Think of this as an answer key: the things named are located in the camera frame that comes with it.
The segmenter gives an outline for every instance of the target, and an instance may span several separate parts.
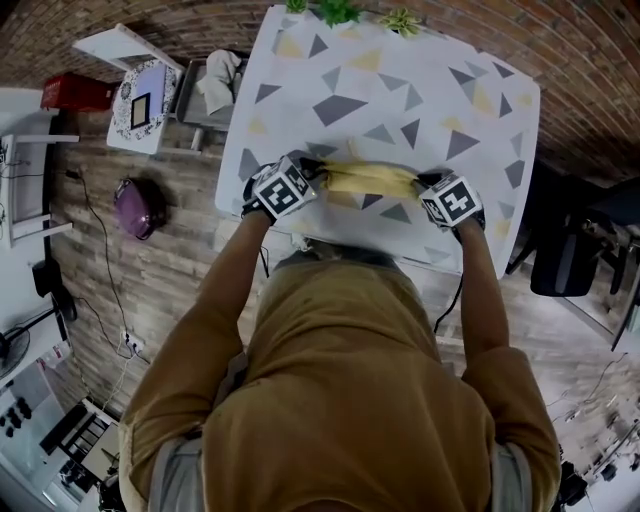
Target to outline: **white towel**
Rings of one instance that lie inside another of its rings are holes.
[[[196,85],[200,94],[204,94],[208,115],[222,107],[233,105],[229,84],[233,81],[240,62],[240,57],[226,50],[216,50],[207,57],[207,74]]]

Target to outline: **geometric triangle pattern tablecloth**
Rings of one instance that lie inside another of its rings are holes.
[[[498,276],[507,265],[535,156],[540,89],[508,64],[423,29],[412,39],[371,14],[328,27],[311,11],[269,9],[236,101],[216,206],[239,214],[246,180],[284,154],[448,167],[485,208]],[[320,190],[278,228],[462,270],[458,242],[417,202]]]

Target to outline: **red box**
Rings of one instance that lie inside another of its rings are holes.
[[[75,73],[47,80],[42,91],[41,108],[64,108],[80,112],[109,110],[117,85]]]

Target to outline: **wooden floor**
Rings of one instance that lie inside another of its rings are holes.
[[[53,255],[73,296],[88,301],[100,315],[109,340],[102,334],[87,302],[78,300],[80,317],[68,326],[75,358],[55,371],[48,370],[47,374],[67,409],[87,394],[104,403],[117,386],[107,406],[117,415],[126,407],[147,368],[138,358],[126,363],[115,353],[124,321],[130,332],[144,340],[143,355],[152,360],[169,330],[193,303],[200,280],[237,223],[222,218],[213,203],[224,142],[222,134],[207,134],[205,151],[197,158],[147,157],[107,148],[109,117],[108,113],[80,114],[67,122],[65,131],[79,133],[81,140],[56,149],[58,173],[52,201],[54,218],[74,223],[72,231],[53,238]],[[171,144],[188,146],[191,136],[191,129],[170,124],[166,138]],[[67,169],[82,173],[91,205],[106,226],[111,271],[124,321],[107,273],[102,228],[86,207],[82,183],[66,177]],[[146,242],[125,236],[116,224],[113,192],[125,176],[153,178],[170,204],[168,224]],[[289,237],[278,233],[270,233],[265,246],[269,249],[271,267],[293,250]],[[427,312],[435,319],[451,300],[458,278],[414,266],[403,266],[403,270],[416,284]],[[620,355],[611,354],[598,335],[553,299],[532,294],[529,272],[530,267],[524,265],[516,275],[501,281],[512,343],[525,350],[531,359],[545,400],[552,404],[549,414],[555,420],[565,452],[579,468],[586,470],[597,454],[638,417],[640,360],[628,355],[612,364],[590,397],[593,401],[583,403],[605,366]],[[264,283],[264,271],[258,266],[251,298],[240,321],[245,342],[251,337]],[[461,373],[464,357],[457,308],[443,322],[440,334],[443,359],[452,362],[456,373]],[[120,351],[128,357],[126,349]],[[125,364],[126,372],[118,382]],[[565,422],[576,410],[580,411],[578,417]],[[615,429],[607,429],[609,415],[616,410],[620,419]]]

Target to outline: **electrical outlet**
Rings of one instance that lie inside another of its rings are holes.
[[[120,333],[120,337],[122,338],[122,344],[129,347],[134,354],[139,354],[144,350],[144,340],[135,334],[127,333],[127,331],[123,330]]]

